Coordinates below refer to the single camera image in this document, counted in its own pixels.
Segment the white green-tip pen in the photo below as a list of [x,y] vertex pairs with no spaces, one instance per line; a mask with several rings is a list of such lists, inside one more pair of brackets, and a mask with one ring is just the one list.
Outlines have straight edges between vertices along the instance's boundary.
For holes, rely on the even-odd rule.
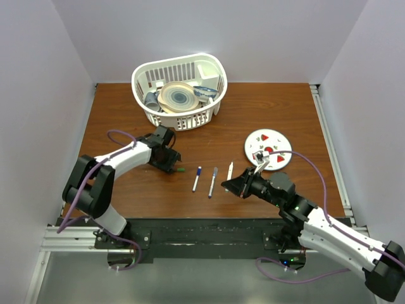
[[228,180],[230,180],[232,178],[233,169],[234,169],[234,162],[231,161],[229,166],[228,166],[228,173],[227,173],[226,181],[228,181]]

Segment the white thin pen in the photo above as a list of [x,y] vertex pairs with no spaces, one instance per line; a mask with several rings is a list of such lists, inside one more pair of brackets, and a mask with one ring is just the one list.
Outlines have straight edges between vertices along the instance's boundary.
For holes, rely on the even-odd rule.
[[193,186],[192,186],[192,192],[194,193],[195,191],[196,191],[196,189],[197,189],[197,185],[198,185],[198,182],[199,182],[199,177],[200,176],[197,176],[196,175],[196,178],[194,179],[194,183],[193,183]]

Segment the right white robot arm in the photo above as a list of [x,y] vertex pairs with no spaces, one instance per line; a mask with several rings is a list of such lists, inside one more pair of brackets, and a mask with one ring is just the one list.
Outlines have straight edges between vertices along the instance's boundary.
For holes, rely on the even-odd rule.
[[297,194],[295,184],[283,172],[262,178],[253,167],[222,187],[240,198],[254,195],[278,207],[286,223],[283,244],[299,245],[340,263],[364,279],[366,287],[379,298],[393,302],[404,284],[404,249],[394,241],[383,243],[346,226],[324,209]]

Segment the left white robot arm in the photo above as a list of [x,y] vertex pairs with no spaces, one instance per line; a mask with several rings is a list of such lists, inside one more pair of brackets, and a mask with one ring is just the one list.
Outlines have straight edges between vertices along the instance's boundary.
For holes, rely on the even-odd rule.
[[115,180],[128,171],[149,164],[171,174],[181,154],[173,149],[176,133],[159,125],[153,133],[134,137],[120,130],[130,138],[130,143],[111,153],[91,157],[80,156],[62,192],[62,199],[70,205],[57,233],[72,224],[70,216],[77,209],[90,217],[106,234],[116,248],[125,248],[134,241],[131,225],[111,204]]

